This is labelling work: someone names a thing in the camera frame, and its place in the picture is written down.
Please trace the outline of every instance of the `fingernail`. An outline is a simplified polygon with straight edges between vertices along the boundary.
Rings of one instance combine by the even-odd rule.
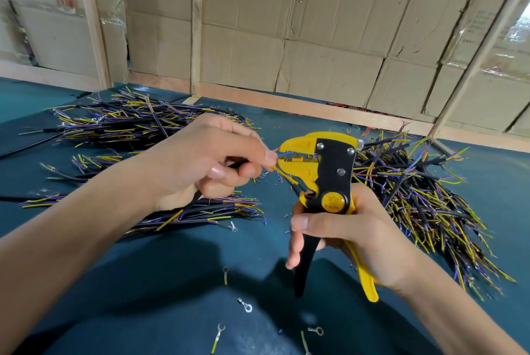
[[[265,153],[265,161],[267,164],[275,165],[276,162],[278,162],[278,154],[276,154],[274,151],[267,150]]]
[[[212,166],[211,170],[208,172],[208,176],[212,179],[221,179],[226,176],[226,171],[221,164],[216,164]]]
[[[291,218],[291,228],[293,231],[304,231],[308,228],[308,217],[303,214],[297,214]]]

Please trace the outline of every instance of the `wire stripper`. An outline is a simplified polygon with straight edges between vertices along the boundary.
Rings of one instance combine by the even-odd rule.
[[[308,213],[352,214],[355,211],[350,185],[357,144],[358,140],[347,134],[314,132],[289,139],[280,146],[281,152],[293,151],[310,156],[278,158],[281,170],[300,178],[309,189],[309,193],[300,191],[299,196]],[[295,271],[296,297],[304,294],[309,266],[319,242],[320,238],[304,234],[304,248],[300,253],[300,264]],[[379,295],[375,289],[374,277],[362,263],[355,244],[347,240],[345,244],[357,264],[359,279],[366,297],[371,302],[377,302]]]

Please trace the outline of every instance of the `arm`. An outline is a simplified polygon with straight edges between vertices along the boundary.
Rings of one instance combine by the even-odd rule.
[[[372,275],[405,299],[445,354],[526,354],[440,266],[403,235],[367,186],[352,184],[351,194],[357,211],[352,216],[302,214],[301,204],[295,205],[287,268],[300,262],[302,233],[326,237],[319,248],[342,248],[343,239],[351,240]]]
[[[248,163],[234,170],[238,158]],[[148,214],[223,197],[270,168],[276,154],[244,126],[202,115],[144,153],[113,165],[0,239],[0,354],[11,353],[55,301]]]

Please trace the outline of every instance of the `round yellow label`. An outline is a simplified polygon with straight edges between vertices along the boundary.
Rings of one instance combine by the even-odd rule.
[[[328,213],[338,213],[345,205],[346,200],[337,192],[329,192],[322,197],[322,207]]]

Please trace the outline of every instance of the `hand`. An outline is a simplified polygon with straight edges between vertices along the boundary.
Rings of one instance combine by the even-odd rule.
[[[302,234],[323,238],[318,246],[342,249],[353,258],[343,239],[354,242],[365,266],[381,284],[395,291],[403,289],[417,271],[417,259],[423,253],[399,230],[374,192],[361,183],[351,185],[356,214],[343,216],[320,213],[304,214],[300,202],[293,207],[288,269],[300,263],[304,247]]]
[[[262,166],[272,171],[277,158],[254,130],[223,116],[203,114],[119,165],[136,173],[138,183],[149,185],[145,190],[151,196],[153,211],[158,211],[185,206],[197,189],[208,198],[227,196],[235,186],[258,177]],[[228,168],[242,159],[249,162],[239,169]]]

